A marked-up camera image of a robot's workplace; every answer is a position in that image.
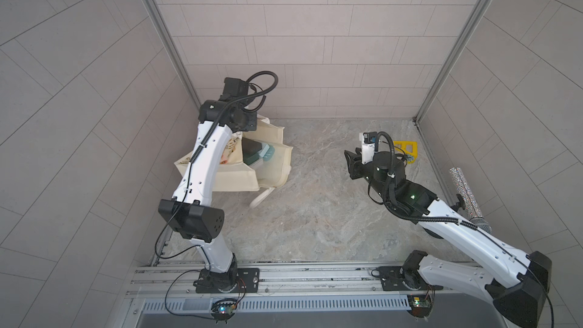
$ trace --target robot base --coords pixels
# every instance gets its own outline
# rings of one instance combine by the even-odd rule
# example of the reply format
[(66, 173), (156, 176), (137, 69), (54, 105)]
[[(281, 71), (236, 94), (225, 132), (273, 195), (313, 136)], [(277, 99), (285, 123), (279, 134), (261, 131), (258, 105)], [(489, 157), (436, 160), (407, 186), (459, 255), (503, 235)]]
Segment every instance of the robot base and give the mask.
[[(199, 278), (201, 280), (212, 280), (216, 275), (216, 273), (212, 273), (207, 269), (203, 269), (200, 271)], [(237, 276), (236, 281), (242, 280), (244, 284), (237, 285), (235, 283), (234, 288), (231, 290), (230, 288), (227, 289), (219, 289), (214, 286), (204, 286), (203, 284), (196, 286), (196, 293), (197, 294), (220, 294), (224, 292), (229, 292), (232, 294), (244, 293), (244, 292), (257, 292), (259, 286), (259, 269), (258, 268), (238, 268), (237, 269)]]

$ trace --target tiled wall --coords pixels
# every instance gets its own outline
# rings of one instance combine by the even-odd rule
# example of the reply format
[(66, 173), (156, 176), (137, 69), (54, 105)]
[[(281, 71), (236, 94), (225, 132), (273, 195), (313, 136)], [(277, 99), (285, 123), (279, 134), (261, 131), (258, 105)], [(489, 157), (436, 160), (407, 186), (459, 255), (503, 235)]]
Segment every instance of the tiled wall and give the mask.
[(583, 0), (493, 0), (421, 121), (441, 171), (463, 169), (494, 235), (553, 260), (555, 323), (573, 327), (583, 326), (582, 29)]
[(0, 0), (0, 326), (105, 326), (196, 116), (141, 0)]
[(156, 1), (201, 101), (272, 70), (272, 118), (411, 118), (476, 2)]

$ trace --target silver sparkly tube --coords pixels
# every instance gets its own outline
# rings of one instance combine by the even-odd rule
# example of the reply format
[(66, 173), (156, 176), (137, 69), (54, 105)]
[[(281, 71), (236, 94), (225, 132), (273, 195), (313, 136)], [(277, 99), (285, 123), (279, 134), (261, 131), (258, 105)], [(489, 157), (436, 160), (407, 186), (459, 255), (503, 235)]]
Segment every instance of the silver sparkly tube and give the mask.
[(492, 227), (484, 219), (482, 211), (480, 210), (480, 207), (477, 205), (476, 198), (474, 197), (472, 190), (468, 185), (468, 181), (466, 180), (465, 176), (463, 176), (462, 169), (459, 167), (454, 167), (453, 169), (450, 169), (449, 172), (451, 174), (452, 180), (455, 183), (458, 193), (463, 198), (463, 202), (465, 203), (466, 207), (466, 212), (468, 214), (468, 218), (470, 219), (470, 221), (476, 224), (482, 230), (491, 234)]

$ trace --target black bracket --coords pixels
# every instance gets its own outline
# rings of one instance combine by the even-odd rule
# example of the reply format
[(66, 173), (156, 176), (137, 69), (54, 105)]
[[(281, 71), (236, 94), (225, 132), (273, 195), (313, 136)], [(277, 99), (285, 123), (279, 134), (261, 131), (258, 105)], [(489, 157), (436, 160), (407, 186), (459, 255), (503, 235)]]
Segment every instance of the black bracket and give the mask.
[[(383, 291), (402, 291), (411, 290), (405, 283), (404, 276), (401, 273), (401, 266), (381, 266), (377, 267), (378, 278), (381, 279)], [(420, 281), (419, 289), (414, 291), (427, 291), (428, 287), (425, 281)], [(443, 290), (443, 286), (434, 286), (435, 290)]]
[[(200, 280), (204, 280), (206, 275), (208, 274), (208, 270), (202, 270), (200, 272)], [(242, 280), (244, 284), (235, 285), (233, 290), (229, 291), (228, 293), (238, 294), (244, 292), (257, 292), (259, 287), (259, 269), (258, 268), (238, 268), (237, 269), (237, 281)], [(225, 291), (221, 291), (215, 287), (206, 287), (203, 285), (198, 285), (196, 287), (197, 294), (221, 294)]]

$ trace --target yellow object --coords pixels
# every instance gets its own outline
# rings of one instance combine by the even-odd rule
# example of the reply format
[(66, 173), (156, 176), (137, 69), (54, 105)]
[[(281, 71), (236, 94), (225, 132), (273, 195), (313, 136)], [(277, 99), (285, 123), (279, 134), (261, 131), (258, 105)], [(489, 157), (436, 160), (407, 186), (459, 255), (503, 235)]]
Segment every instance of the yellow object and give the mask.
[(407, 155), (413, 156), (412, 161), (407, 161), (408, 164), (412, 164), (417, 160), (417, 142), (413, 141), (393, 141), (395, 147), (399, 147), (402, 149)]

